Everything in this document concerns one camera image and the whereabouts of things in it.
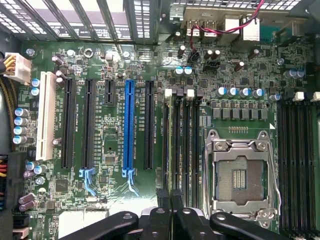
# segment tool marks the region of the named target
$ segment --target white power connector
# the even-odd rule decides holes
[[[14,75],[4,74],[3,76],[29,86],[31,82],[31,61],[16,52],[6,52],[5,56],[8,55],[15,55],[15,71]]]

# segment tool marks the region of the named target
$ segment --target blue pci express slot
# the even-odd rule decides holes
[[[125,81],[124,141],[122,177],[132,182],[134,175],[135,82]]]

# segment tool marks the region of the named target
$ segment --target white pci slot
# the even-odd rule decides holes
[[[52,140],[55,133],[56,78],[56,75],[50,71],[41,72],[35,154],[35,160],[37,161],[53,158]]]

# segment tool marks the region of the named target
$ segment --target black ram slot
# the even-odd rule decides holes
[[[162,188],[168,189],[168,127],[169,127],[169,106],[163,106],[163,138],[162,138]]]
[[[190,171],[190,112],[191,101],[183,101],[183,147],[182,147],[182,192],[183,192],[183,205],[189,205],[189,171]]]
[[[199,206],[199,155],[200,155],[200,104],[203,98],[203,91],[196,91],[196,98],[193,101],[193,115],[192,115],[192,125],[193,125],[193,143],[192,143],[192,206],[198,208]]]
[[[310,102],[283,101],[278,108],[280,233],[290,238],[319,236],[313,110],[315,104]]]
[[[82,168],[94,166],[96,82],[85,80],[82,134]]]
[[[64,82],[61,168],[70,169],[74,159],[74,132],[76,114],[76,82],[68,78]]]
[[[180,165],[180,114],[183,92],[178,92],[173,106],[172,126],[172,189],[179,189],[179,165]]]
[[[114,107],[116,105],[116,82],[113,79],[107,79],[104,82],[104,104],[109,107]]]
[[[155,128],[154,81],[145,81],[144,169],[153,168]]]

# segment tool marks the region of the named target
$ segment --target pci express slot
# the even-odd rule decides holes
[[[107,79],[104,82],[104,104],[110,107],[114,107],[116,105],[116,82],[113,79]]]
[[[50,71],[41,72],[35,154],[37,161],[53,158],[54,148],[51,142],[55,134],[56,78]]]
[[[144,114],[144,169],[153,168],[154,127],[155,127],[155,88],[154,81],[145,81]]]
[[[74,158],[74,131],[76,113],[76,82],[71,78],[64,81],[61,167],[70,169]]]
[[[134,170],[134,121],[135,121],[135,81],[125,81],[124,140],[122,177]]]
[[[200,118],[200,104],[202,102],[202,98],[204,96],[204,91],[198,89],[196,91],[196,98],[193,100],[193,114],[192,114],[192,205],[194,208],[198,208],[199,206],[199,118]]]
[[[168,189],[168,132],[169,106],[163,104],[163,138],[162,138],[162,188]]]
[[[290,238],[319,236],[315,213],[315,111],[309,102],[287,101],[278,108],[280,232]]]
[[[182,193],[183,205],[189,205],[189,171],[190,171],[190,120],[192,101],[183,101],[183,146],[182,146]]]
[[[181,102],[184,96],[183,89],[177,89],[176,97],[173,101],[173,125],[172,125],[172,189],[179,188],[179,166],[180,166],[180,115]]]
[[[84,89],[81,168],[91,169],[94,166],[96,81],[86,79]]]

